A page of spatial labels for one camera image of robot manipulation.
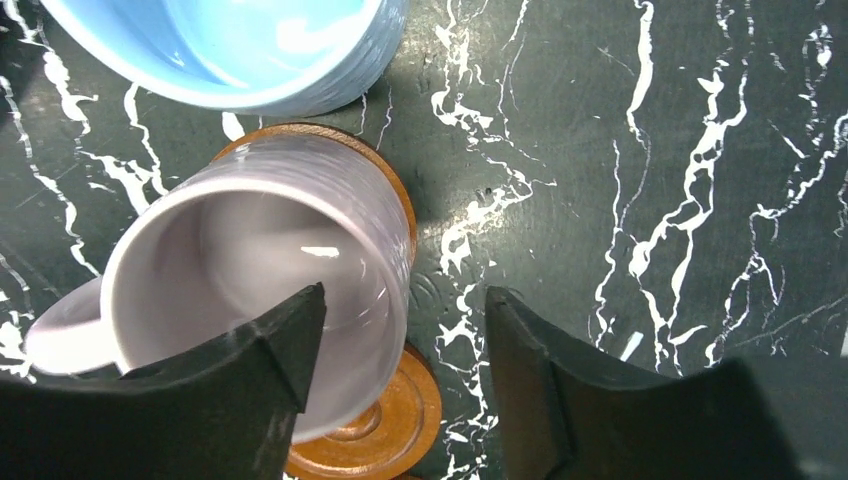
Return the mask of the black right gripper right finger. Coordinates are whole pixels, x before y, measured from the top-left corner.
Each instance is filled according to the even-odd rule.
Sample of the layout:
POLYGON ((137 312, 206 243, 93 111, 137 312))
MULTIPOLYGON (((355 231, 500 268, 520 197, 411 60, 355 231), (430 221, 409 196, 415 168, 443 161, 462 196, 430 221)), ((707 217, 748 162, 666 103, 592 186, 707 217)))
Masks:
POLYGON ((509 290, 485 300, 511 479, 843 479, 847 362, 737 357, 672 379, 544 320, 509 290))

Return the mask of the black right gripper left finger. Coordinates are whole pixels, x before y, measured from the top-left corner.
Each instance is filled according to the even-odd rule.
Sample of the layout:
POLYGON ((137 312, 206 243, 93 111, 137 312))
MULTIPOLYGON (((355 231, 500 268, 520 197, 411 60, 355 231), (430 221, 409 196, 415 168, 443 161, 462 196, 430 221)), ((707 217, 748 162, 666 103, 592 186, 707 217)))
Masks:
POLYGON ((119 378, 1 383, 5 479, 279 479, 306 408, 321 284, 119 378))

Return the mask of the brown wooden coaster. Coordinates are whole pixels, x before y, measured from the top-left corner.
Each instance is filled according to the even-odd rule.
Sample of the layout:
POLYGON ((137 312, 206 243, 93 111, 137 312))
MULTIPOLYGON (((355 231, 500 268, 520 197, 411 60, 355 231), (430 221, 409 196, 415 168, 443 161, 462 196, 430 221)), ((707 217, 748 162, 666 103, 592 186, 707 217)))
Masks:
POLYGON ((285 473, 298 479, 408 479, 434 444, 441 420, 436 377, 407 344, 378 400, 348 425, 292 446, 285 473))

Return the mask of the lilac textured mug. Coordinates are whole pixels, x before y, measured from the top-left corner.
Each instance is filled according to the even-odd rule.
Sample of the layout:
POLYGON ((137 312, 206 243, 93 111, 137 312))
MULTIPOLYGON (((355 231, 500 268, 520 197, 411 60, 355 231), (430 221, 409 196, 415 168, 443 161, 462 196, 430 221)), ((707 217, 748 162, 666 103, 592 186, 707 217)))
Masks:
POLYGON ((326 317, 297 443, 370 407, 404 348, 410 239, 391 184, 368 159, 314 135, 237 147, 152 203, 104 273, 25 335, 34 368, 128 372, 184 352, 321 283, 326 317))

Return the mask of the dark wooden coaster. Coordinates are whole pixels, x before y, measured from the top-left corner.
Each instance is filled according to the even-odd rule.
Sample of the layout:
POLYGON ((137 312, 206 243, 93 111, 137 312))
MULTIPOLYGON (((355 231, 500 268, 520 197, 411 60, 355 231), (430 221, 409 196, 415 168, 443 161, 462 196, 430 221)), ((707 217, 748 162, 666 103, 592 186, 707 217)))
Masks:
POLYGON ((226 154, 234 151, 241 145, 274 135, 314 135, 327 138, 349 147, 373 163, 387 178, 399 198, 408 225, 408 236, 410 239, 410 253, 408 255, 409 263, 414 263, 417 253, 417 224, 411 197, 396 171, 389 165, 378 150, 355 134, 337 127, 314 122, 284 122, 259 128, 254 132, 245 134, 236 140, 231 141, 226 147, 218 152, 218 154, 211 160, 211 163, 223 158, 226 154))

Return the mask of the light blue textured mug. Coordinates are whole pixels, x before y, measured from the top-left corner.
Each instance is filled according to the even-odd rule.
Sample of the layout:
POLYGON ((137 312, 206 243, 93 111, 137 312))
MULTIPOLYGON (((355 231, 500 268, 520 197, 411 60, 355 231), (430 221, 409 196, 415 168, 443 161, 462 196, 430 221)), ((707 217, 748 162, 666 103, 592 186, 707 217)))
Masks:
POLYGON ((286 118, 362 96, 403 36, 405 1, 49 1, 96 59, 160 96, 286 118))

